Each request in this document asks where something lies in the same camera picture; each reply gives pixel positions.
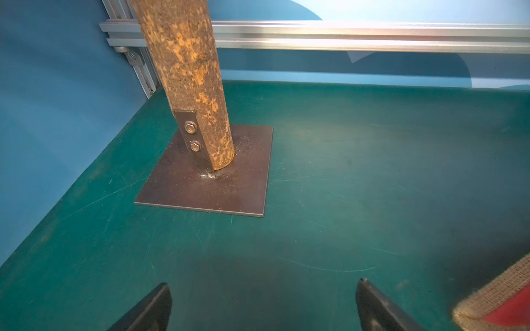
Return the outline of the horizontal aluminium frame rail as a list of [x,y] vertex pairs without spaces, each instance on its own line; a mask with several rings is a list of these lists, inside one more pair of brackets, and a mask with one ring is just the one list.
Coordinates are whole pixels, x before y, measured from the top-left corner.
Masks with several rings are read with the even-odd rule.
[[487,23],[213,21],[218,48],[527,55],[529,26]]

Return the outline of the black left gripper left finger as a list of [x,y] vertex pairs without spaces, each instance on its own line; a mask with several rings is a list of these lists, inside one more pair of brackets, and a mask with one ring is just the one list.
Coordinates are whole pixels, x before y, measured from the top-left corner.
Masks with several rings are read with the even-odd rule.
[[108,331],[168,329],[173,299],[169,285],[161,283],[115,322]]

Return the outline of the brown artificial tree trunk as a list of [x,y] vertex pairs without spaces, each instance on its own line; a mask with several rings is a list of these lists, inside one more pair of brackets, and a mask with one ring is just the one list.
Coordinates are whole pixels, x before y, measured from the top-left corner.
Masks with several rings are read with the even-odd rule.
[[214,170],[235,157],[206,1],[133,1],[173,113],[193,111]]

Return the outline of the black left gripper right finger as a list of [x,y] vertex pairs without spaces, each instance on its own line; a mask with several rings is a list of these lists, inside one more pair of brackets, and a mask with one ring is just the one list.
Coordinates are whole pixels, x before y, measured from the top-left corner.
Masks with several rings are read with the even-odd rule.
[[363,331],[425,330],[366,278],[357,283],[356,304]]

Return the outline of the dark metal tree base plate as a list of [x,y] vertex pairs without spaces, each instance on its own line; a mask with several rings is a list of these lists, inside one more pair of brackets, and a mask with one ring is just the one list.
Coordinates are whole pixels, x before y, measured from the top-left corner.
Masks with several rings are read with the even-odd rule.
[[235,158],[203,177],[175,134],[135,199],[137,205],[263,217],[273,128],[233,125]]

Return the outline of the left aluminium frame post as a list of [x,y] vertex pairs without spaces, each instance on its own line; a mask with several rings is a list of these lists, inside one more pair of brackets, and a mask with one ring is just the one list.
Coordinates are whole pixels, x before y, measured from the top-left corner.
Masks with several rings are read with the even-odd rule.
[[99,24],[106,41],[124,55],[148,98],[161,86],[159,75],[140,30],[131,1],[102,0],[108,19]]

